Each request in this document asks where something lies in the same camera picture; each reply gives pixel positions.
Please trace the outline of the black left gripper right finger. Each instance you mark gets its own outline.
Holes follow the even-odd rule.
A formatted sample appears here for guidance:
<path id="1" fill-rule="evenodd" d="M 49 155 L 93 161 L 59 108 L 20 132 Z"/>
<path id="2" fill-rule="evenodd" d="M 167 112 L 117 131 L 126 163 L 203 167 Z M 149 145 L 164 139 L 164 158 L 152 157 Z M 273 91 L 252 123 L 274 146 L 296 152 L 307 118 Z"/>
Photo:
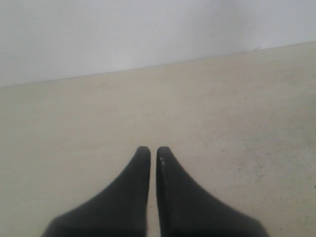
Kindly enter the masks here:
<path id="1" fill-rule="evenodd" d="M 202 188 L 169 147 L 157 150 L 156 196 L 162 237 L 269 236 L 259 221 Z"/>

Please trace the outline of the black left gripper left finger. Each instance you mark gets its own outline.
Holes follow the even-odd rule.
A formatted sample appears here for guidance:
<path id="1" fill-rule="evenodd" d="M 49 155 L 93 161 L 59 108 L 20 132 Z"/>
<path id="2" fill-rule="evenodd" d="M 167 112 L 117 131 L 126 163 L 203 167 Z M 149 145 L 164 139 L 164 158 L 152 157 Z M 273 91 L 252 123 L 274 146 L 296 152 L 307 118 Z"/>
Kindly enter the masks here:
<path id="1" fill-rule="evenodd" d="M 151 152 L 138 147 L 122 173 L 98 195 L 56 218 L 44 237 L 145 237 Z"/>

